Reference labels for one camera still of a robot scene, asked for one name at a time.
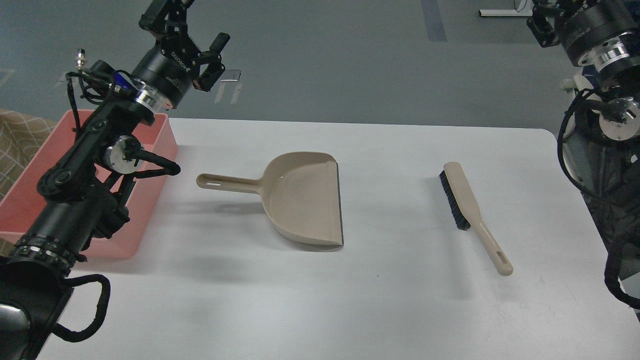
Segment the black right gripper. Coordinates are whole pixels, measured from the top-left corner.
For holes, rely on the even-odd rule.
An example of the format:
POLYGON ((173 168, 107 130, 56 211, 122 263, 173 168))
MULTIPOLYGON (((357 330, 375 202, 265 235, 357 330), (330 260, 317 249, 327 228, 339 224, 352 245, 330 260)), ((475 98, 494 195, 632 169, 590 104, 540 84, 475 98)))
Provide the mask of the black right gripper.
POLYGON ((631 56, 639 30, 621 0, 531 0, 526 25, 542 48, 562 45, 576 67, 606 68, 631 56))

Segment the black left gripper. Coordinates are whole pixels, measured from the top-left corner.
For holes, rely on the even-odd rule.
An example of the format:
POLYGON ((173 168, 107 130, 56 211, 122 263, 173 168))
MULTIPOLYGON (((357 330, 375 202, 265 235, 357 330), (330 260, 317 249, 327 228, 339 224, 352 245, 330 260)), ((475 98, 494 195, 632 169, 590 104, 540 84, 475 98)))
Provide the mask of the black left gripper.
POLYGON ((188 34, 186 14, 192 4, 193 0, 153 0, 138 21, 155 43, 131 75, 159 92, 168 109, 176 109, 191 88, 209 92, 226 70, 222 50, 230 34, 220 32, 208 50, 200 51, 188 34))

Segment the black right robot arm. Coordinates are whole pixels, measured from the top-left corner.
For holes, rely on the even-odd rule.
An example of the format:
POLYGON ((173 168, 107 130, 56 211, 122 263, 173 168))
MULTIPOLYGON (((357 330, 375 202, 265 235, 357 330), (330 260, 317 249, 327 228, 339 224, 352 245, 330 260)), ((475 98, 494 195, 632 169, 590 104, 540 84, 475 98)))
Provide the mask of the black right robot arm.
POLYGON ((626 248, 639 248, 639 2, 535 0, 526 24, 542 48, 562 46, 580 71, 557 138, 557 158, 587 205, 607 258, 604 283, 623 289, 626 248))

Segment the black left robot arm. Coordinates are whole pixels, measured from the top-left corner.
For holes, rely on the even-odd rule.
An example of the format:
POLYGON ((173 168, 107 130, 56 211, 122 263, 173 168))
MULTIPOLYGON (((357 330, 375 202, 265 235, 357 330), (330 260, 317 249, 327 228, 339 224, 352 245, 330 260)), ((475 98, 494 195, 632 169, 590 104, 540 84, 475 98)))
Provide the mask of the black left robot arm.
POLYGON ((175 176, 176 162, 144 149, 134 136, 189 88, 209 92, 223 75, 220 32, 208 50, 188 34, 191 0, 154 0, 139 27, 155 44, 132 72, 104 61, 90 68, 77 53, 67 95, 75 122, 69 150, 39 179, 45 207, 1 257, 1 358, 34 360, 51 335, 70 343, 92 337, 111 296, 103 275, 70 278, 92 239, 109 239, 130 221, 127 202, 137 179, 175 176))

